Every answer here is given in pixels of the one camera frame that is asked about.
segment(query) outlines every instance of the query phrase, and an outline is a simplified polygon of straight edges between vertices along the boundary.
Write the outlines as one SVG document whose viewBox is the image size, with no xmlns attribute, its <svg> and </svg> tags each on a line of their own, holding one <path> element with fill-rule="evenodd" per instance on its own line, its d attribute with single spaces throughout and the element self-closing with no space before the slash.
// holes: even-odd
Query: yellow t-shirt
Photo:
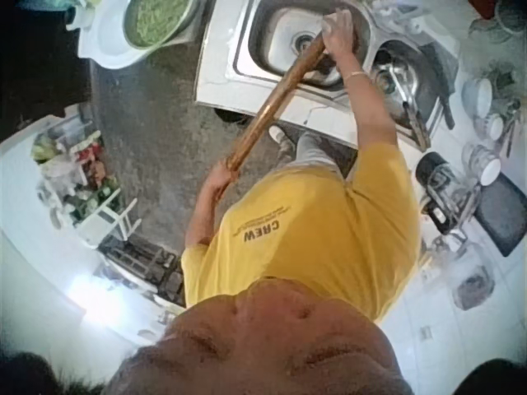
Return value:
<svg viewBox="0 0 527 395">
<path fill-rule="evenodd" d="M 184 251 L 187 304 L 277 277 L 376 319 L 406 284 L 418 245 L 404 158 L 375 144 L 359 151 L 349 184 L 323 166 L 286 168 L 257 183 L 225 214 L 210 246 Z"/>
</svg>

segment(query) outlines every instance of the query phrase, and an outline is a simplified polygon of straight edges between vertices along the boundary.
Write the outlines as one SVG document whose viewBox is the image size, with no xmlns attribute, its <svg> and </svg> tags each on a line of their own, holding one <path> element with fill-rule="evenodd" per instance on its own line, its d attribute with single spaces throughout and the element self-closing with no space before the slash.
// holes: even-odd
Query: hand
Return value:
<svg viewBox="0 0 527 395">
<path fill-rule="evenodd" d="M 352 13 L 346 9 L 327 15 L 322 20 L 322 36 L 326 49 L 336 61 L 353 51 Z"/>
<path fill-rule="evenodd" d="M 203 186 L 210 188 L 212 191 L 219 191 L 228 184 L 234 183 L 239 175 L 239 172 L 227 169 L 225 160 L 220 160 L 212 167 Z"/>
</svg>

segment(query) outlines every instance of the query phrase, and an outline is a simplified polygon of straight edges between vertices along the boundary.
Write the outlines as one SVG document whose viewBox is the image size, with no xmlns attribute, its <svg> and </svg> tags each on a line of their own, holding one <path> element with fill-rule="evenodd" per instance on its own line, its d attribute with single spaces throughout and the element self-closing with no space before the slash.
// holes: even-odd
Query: wooden stick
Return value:
<svg viewBox="0 0 527 395">
<path fill-rule="evenodd" d="M 232 153 L 226 160 L 229 170 L 237 171 L 240 169 L 256 142 L 274 121 L 276 113 L 280 110 L 286 98 L 296 89 L 304 75 L 312 71 L 324 56 L 324 49 L 322 34 L 319 34 L 311 42 L 308 49 L 296 59 L 289 71 L 275 86 L 271 95 L 265 100 L 265 103 L 244 131 L 244 134 L 236 141 Z M 224 192 L 225 190 L 218 194 L 218 201 Z"/>
</svg>

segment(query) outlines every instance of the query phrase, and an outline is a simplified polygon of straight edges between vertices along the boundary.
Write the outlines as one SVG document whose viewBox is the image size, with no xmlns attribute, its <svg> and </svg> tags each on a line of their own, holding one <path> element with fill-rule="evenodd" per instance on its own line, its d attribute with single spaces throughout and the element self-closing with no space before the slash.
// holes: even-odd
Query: light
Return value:
<svg viewBox="0 0 527 395">
<path fill-rule="evenodd" d="M 86 310 L 84 318 L 90 322 L 107 326 L 119 324 L 124 311 L 120 292 L 111 283 L 95 276 L 77 276 L 68 291 L 68 296 Z"/>
</svg>

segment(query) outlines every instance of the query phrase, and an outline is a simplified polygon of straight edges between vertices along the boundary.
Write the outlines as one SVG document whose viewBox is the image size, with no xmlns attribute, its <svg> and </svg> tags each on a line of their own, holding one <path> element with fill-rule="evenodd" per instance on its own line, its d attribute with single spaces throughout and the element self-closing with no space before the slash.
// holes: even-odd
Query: sink basin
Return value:
<svg viewBox="0 0 527 395">
<path fill-rule="evenodd" d="M 322 16 L 346 7 L 360 34 L 354 52 L 363 62 L 370 42 L 370 27 L 357 8 L 341 2 L 317 0 L 268 0 L 256 7 L 249 35 L 252 60 L 266 72 L 283 76 L 298 55 L 322 30 Z M 305 75 L 304 83 L 328 91 L 342 91 L 343 81 L 335 62 L 326 55 L 314 71 Z"/>
<path fill-rule="evenodd" d="M 386 106 L 397 123 L 399 134 L 417 144 L 403 111 L 403 99 L 397 90 L 387 89 L 382 81 L 381 53 L 390 53 L 404 63 L 408 84 L 415 104 L 428 131 L 441 120 L 442 106 L 437 94 L 436 76 L 427 57 L 409 38 L 387 33 L 377 27 L 369 10 L 358 0 L 245 0 L 229 56 L 227 76 L 263 86 L 274 86 L 281 80 L 302 50 L 320 33 L 323 15 L 336 8 L 347 8 L 353 14 L 357 39 L 353 52 L 364 71 L 385 93 Z M 433 43 L 429 36 L 421 42 Z M 455 80 L 457 68 L 450 75 Z M 334 61 L 326 56 L 308 72 L 295 95 L 316 101 L 322 106 L 349 109 L 349 99 Z"/>
<path fill-rule="evenodd" d="M 408 91 L 411 92 L 426 123 L 439 100 L 435 85 L 436 75 L 427 58 L 418 49 L 402 41 L 391 40 L 380 46 L 371 69 L 371 80 L 385 93 L 386 108 L 394 121 L 407 129 L 410 129 L 410 122 L 403 109 L 404 99 L 400 91 L 394 89 L 394 84 L 391 77 L 388 76 L 389 73 L 386 68 L 381 66 L 381 55 L 386 53 L 397 58 L 406 67 L 405 73 L 401 73 L 401 77 L 403 75 L 403 78 L 406 77 Z"/>
</svg>

